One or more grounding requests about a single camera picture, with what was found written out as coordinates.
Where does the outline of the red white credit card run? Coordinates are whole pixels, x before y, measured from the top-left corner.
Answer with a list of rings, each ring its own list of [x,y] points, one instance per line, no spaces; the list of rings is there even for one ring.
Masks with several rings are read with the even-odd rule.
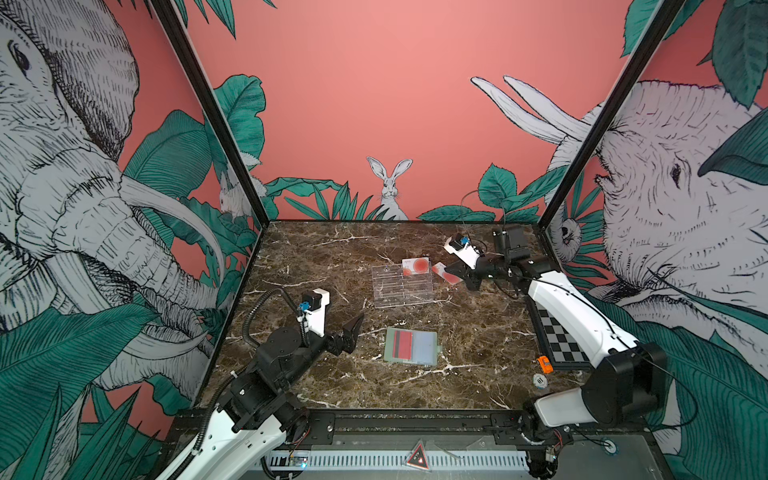
[[[433,265],[432,271],[450,285],[456,285],[462,282],[462,279],[459,276],[448,272],[447,267],[442,262]]]
[[[425,275],[431,271],[431,263],[428,257],[403,259],[401,267],[404,276]]]

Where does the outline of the clear plastic organizer box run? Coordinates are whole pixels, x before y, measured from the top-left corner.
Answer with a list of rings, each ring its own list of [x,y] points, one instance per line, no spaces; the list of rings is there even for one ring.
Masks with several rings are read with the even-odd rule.
[[[393,308],[432,303],[435,300],[432,272],[406,275],[401,266],[373,267],[373,303],[376,308]]]

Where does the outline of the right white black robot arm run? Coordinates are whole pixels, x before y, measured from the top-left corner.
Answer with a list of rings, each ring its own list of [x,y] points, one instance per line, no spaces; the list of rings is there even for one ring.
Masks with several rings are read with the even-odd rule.
[[[540,307],[571,335],[593,371],[580,387],[548,394],[533,403],[539,428],[597,423],[614,427],[660,407],[666,394],[667,356],[654,343],[640,343],[592,305],[549,256],[534,257],[519,227],[492,232],[495,251],[485,253],[461,233],[445,250],[448,266],[476,291],[485,280],[506,280],[533,307]]]

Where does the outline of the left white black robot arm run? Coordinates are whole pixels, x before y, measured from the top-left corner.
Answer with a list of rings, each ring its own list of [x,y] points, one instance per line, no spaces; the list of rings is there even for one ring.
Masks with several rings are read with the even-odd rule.
[[[291,387],[324,353],[352,353],[364,315],[336,335],[307,334],[282,327],[255,350],[244,369],[222,384],[206,410],[198,434],[157,475],[159,479],[239,479],[289,438],[305,438],[309,411]]]

